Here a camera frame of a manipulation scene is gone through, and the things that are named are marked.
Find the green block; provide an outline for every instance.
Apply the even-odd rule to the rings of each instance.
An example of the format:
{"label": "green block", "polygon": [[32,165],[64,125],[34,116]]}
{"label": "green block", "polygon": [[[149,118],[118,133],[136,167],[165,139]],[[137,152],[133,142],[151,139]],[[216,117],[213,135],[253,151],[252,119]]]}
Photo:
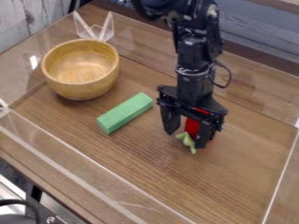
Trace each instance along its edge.
{"label": "green block", "polygon": [[153,106],[152,98],[139,93],[97,118],[97,126],[110,134]]}

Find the wooden bowl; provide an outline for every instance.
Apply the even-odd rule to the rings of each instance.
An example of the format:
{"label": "wooden bowl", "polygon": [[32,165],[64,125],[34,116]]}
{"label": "wooden bowl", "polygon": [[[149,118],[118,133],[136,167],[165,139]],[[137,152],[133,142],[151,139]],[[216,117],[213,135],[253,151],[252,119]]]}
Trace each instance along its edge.
{"label": "wooden bowl", "polygon": [[49,50],[41,70],[58,95],[77,101],[89,100],[101,96],[117,79],[117,51],[104,42],[76,39]]}

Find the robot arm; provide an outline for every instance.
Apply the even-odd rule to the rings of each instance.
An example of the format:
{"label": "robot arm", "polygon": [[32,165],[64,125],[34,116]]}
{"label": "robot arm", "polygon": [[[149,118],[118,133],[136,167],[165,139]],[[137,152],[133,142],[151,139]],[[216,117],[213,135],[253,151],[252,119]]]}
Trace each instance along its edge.
{"label": "robot arm", "polygon": [[161,18],[172,27],[177,52],[177,87],[160,86],[157,104],[163,127],[171,135],[180,127],[181,116],[199,125],[195,148],[204,148],[221,130],[227,109],[213,100],[215,66],[221,54],[220,14],[213,0],[132,0],[139,14],[148,20]]}

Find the wooden table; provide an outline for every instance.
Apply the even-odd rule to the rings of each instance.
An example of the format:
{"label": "wooden table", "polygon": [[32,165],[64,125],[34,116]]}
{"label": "wooden table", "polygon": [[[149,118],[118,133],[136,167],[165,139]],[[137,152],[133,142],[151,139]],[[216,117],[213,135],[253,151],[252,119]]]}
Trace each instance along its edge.
{"label": "wooden table", "polygon": [[[106,15],[93,4],[78,13],[89,24]],[[159,84],[175,85],[169,33],[116,18],[131,31],[131,40],[126,32],[112,40],[125,55],[120,77],[92,101],[58,97],[24,63],[76,38],[70,16],[1,55],[12,109],[0,119],[1,158],[88,222],[260,223],[297,132],[297,79],[225,53],[235,78],[216,98],[229,113],[207,149],[192,156],[165,135],[157,106],[106,136],[96,117],[136,93],[155,99]]]}

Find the metal screw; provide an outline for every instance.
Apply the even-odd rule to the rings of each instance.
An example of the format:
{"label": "metal screw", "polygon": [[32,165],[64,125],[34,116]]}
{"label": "metal screw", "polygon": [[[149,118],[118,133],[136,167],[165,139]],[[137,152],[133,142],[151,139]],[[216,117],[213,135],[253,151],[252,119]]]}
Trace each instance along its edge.
{"label": "metal screw", "polygon": [[46,223],[52,224],[53,222],[54,222],[54,218],[53,218],[53,217],[49,217],[49,218],[46,219]]}

